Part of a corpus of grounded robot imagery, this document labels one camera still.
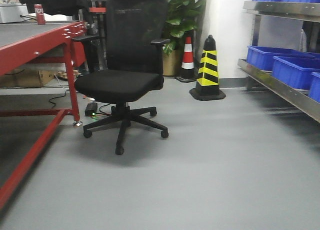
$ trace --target red can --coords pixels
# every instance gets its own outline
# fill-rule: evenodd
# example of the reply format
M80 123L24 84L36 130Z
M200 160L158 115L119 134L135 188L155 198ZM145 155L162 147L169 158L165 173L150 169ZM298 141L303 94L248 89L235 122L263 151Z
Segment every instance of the red can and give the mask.
M34 12L36 15L36 21L38 25L44 25L46 21L45 21L44 9L42 8L42 5L34 5Z

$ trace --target green leaves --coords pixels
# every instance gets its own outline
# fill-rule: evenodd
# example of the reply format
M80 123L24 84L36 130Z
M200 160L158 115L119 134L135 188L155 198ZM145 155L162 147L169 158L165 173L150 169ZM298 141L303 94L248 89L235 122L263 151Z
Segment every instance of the green leaves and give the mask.
M206 0L167 0L168 14L162 36L169 38L163 51L170 54L184 46L186 33L197 29L197 16L204 12Z

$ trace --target red and white traffic cone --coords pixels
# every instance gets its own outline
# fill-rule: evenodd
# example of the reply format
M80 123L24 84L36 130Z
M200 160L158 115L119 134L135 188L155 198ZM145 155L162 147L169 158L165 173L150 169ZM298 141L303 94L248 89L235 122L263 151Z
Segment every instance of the red and white traffic cone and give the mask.
M185 39L184 53L182 66L179 76L176 77L181 82L196 81L195 67L194 67L194 54L192 51L191 37L188 36Z

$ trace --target potted plant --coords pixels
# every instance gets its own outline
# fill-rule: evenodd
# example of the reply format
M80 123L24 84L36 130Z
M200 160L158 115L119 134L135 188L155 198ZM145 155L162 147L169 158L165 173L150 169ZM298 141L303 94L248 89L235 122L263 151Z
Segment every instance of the potted plant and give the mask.
M198 28L197 16L204 12L206 0L167 1L168 13L162 36L170 39L170 43L163 48L164 74L175 75L179 64L181 66L185 37Z

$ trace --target stainless steel shelf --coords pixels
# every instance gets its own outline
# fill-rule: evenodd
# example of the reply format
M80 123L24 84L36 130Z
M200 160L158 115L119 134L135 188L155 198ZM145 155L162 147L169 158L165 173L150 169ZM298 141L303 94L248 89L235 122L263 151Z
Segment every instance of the stainless steel shelf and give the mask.
M254 15L320 22L320 3L246 1L243 9Z
M251 78L269 88L317 122L320 122L320 104L317 101L279 81L270 74L250 65L245 60L239 59L238 65Z

